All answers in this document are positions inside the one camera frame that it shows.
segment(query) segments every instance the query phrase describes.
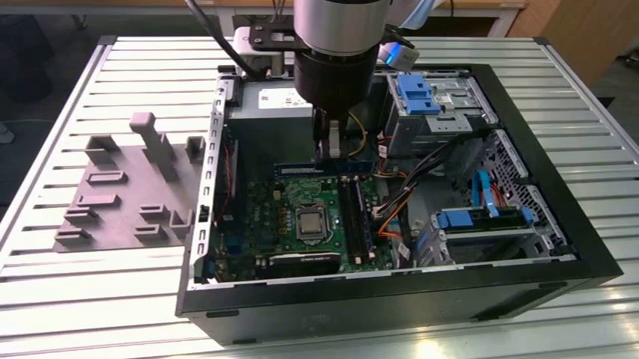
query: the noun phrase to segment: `aluminum table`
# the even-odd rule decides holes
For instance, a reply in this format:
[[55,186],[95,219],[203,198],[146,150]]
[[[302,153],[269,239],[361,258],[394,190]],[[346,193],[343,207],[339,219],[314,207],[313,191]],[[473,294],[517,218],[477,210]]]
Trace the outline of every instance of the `aluminum table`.
[[626,273],[514,319],[222,348],[174,315],[183,248],[57,254],[54,234],[91,135],[142,144],[153,111],[174,144],[209,128],[217,67],[207,37],[98,46],[0,224],[0,357],[635,358],[639,355],[639,151],[551,46],[414,38],[421,62],[491,64]]

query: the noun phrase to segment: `sticker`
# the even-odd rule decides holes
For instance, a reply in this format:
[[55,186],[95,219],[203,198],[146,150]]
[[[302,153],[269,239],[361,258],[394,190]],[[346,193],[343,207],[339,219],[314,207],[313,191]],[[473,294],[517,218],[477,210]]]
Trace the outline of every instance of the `sticker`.
[[313,107],[295,88],[266,88],[261,90],[258,96],[261,97],[259,109]]
[[411,258],[411,250],[403,243],[399,243],[398,252],[399,254],[402,254],[402,257],[405,257],[407,260],[409,258]]
[[378,151],[379,151],[379,157],[382,157],[383,159],[386,159],[386,158],[387,158],[387,147],[379,145],[379,146],[378,146]]
[[453,99],[449,95],[435,95],[435,101],[437,103],[453,102]]

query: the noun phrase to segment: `cpu socket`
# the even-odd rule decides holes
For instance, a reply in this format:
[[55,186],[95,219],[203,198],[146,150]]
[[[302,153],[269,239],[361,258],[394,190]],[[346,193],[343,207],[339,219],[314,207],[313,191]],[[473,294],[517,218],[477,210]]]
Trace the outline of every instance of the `cpu socket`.
[[307,245],[318,245],[327,238],[326,206],[309,203],[297,209],[298,239]]

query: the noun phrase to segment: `expansion slot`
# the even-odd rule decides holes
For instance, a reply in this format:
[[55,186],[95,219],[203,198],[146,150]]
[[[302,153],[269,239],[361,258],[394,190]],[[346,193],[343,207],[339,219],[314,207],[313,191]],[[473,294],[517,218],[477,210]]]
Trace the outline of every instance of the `expansion slot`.
[[351,263],[361,264],[365,260],[373,260],[375,254],[373,252],[371,223],[358,176],[341,178],[338,194],[349,260]]

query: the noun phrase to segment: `floor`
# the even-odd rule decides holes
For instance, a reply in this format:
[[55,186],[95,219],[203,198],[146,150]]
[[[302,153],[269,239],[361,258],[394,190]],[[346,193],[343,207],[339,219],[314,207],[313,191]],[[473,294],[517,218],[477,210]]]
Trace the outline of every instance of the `floor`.
[[[39,16],[38,22],[54,47],[46,65],[54,91],[36,103],[18,104],[0,93],[0,121],[16,134],[12,144],[0,144],[0,218],[30,170],[53,122],[66,104],[78,77],[105,34],[122,36],[205,35],[191,16],[91,16],[89,28],[78,30],[67,16]],[[639,67],[615,62],[595,84],[597,96],[615,96],[610,112],[639,141]]]

